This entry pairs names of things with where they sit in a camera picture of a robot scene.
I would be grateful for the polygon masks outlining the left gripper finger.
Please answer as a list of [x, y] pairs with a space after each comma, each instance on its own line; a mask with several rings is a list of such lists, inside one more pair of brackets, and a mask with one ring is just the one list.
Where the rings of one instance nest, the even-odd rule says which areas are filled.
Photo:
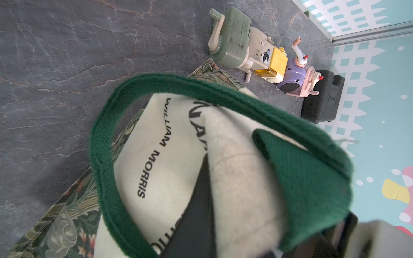
[[189, 204], [163, 258], [215, 258], [215, 220], [208, 156], [205, 155]]

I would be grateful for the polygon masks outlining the cream canvas tote bag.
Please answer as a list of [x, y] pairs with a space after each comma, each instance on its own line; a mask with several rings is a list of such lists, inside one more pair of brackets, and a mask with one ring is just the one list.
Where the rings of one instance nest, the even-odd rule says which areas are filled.
[[272, 257], [349, 214], [346, 152], [208, 60], [119, 85], [92, 127], [91, 167], [8, 257], [163, 258], [205, 155], [215, 258]]

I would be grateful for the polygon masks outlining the yellow pencil sharpener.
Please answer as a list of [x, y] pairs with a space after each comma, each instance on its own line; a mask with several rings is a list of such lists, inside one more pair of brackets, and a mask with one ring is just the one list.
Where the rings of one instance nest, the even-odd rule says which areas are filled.
[[272, 84], [282, 82], [288, 62], [284, 48], [274, 47], [272, 51], [268, 49], [261, 54], [261, 59], [268, 68], [255, 70], [255, 74]]

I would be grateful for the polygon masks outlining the purple pencil sharpener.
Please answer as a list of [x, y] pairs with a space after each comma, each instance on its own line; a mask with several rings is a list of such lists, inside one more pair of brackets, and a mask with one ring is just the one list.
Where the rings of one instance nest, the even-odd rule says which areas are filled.
[[288, 58], [284, 79], [276, 85], [279, 91], [293, 92], [303, 86], [307, 73], [305, 67], [308, 63], [308, 55], [298, 47], [301, 41], [302, 39], [298, 37], [291, 46], [296, 57]]

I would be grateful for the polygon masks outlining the green pencil sharpener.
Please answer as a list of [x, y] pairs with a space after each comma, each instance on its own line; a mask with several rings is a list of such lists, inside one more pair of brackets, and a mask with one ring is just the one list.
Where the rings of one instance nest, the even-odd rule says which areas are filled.
[[235, 7], [223, 14], [211, 8], [209, 15], [214, 20], [208, 41], [210, 57], [229, 68], [242, 66], [249, 54], [251, 19]]

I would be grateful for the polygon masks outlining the pink pencil sharpener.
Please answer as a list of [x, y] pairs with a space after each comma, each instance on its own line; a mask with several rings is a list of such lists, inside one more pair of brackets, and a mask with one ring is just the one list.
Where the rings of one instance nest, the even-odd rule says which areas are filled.
[[314, 88], [317, 82], [324, 79], [324, 76], [322, 76], [321, 73], [317, 72], [313, 66], [307, 67], [305, 71], [306, 75], [303, 85], [292, 92], [287, 92], [286, 94], [288, 96], [305, 98], [309, 95], [319, 95], [319, 92]]

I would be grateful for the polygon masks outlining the beige pencil sharpener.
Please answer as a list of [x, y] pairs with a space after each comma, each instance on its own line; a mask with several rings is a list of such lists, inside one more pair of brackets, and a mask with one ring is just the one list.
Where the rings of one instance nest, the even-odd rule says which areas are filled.
[[251, 27], [248, 41], [247, 55], [243, 63], [238, 67], [245, 72], [245, 82], [249, 83], [252, 72], [266, 72], [270, 68], [274, 43], [263, 32]]

